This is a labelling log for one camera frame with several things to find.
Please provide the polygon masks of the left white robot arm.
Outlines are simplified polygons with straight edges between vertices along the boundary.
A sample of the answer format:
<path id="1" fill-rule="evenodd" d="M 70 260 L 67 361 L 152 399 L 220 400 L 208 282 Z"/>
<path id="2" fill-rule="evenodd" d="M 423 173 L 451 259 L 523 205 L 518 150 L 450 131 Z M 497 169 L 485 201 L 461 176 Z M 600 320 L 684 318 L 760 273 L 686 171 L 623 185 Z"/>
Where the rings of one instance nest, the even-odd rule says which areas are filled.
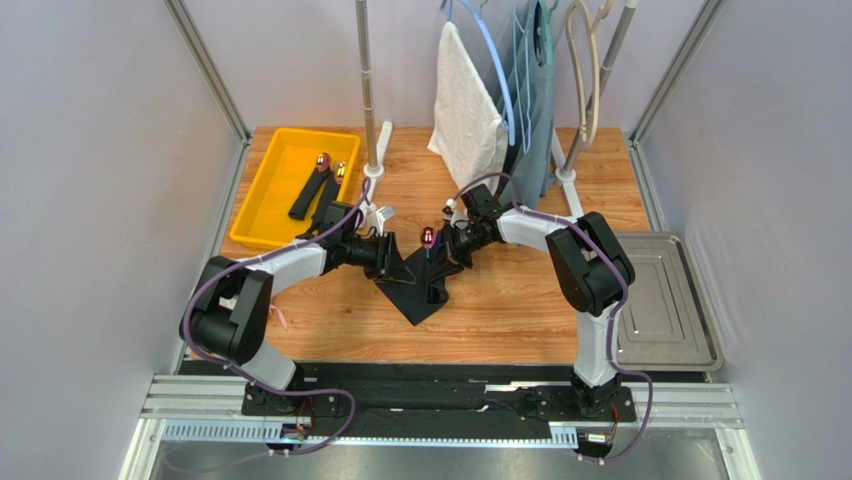
<path id="1" fill-rule="evenodd" d="M 394 233 L 358 234 L 355 205 L 334 201 L 314 235 L 260 256 L 208 260 L 180 321 L 179 335 L 190 350 L 245 379 L 270 397 L 290 405 L 314 391 L 304 386 L 304 370 L 266 339 L 274 296 L 342 265 L 362 268 L 376 283 L 413 284 Z"/>

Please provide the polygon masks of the black paper napkin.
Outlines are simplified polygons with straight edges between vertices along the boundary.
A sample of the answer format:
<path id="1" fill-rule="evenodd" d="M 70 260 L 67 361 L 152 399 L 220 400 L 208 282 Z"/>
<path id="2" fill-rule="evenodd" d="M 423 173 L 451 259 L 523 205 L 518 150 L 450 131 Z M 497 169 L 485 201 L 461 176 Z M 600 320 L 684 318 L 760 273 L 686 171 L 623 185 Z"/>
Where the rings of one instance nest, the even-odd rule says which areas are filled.
<path id="1" fill-rule="evenodd" d="M 449 301 L 450 293 L 446 278 L 431 279 L 431 256 L 426 259 L 422 248 L 405 261 L 417 278 L 414 285 L 377 281 L 376 286 L 412 326 L 417 326 L 441 310 Z"/>

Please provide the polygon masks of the iridescent spoon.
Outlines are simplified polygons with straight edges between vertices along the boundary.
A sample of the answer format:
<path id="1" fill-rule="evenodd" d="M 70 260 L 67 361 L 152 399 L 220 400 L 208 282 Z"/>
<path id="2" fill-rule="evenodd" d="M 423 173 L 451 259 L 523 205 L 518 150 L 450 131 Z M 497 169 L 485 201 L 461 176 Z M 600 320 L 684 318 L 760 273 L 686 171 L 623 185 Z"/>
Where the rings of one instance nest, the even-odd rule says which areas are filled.
<path id="1" fill-rule="evenodd" d="M 424 255 L 426 259 L 429 259 L 431 255 L 429 255 L 428 249 L 430 247 L 433 239 L 438 236 L 438 232 L 433 227 L 424 227 L 420 233 L 420 242 L 421 248 L 424 251 Z"/>

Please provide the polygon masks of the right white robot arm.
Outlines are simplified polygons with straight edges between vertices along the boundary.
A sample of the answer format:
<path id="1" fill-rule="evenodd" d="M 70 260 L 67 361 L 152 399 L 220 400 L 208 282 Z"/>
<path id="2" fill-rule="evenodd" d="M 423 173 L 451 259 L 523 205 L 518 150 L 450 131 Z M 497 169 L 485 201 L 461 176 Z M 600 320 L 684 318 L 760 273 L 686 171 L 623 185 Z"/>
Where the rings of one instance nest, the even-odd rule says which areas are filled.
<path id="1" fill-rule="evenodd" d="M 483 185 L 448 200 L 443 213 L 441 228 L 421 233 L 422 247 L 433 259 L 429 280 L 472 268 L 474 253 L 495 243 L 549 255 L 560 291 L 576 312 L 569 403 L 583 416 L 607 411 L 621 386 L 616 330 L 635 269 L 605 218 L 597 212 L 564 217 L 503 203 Z"/>

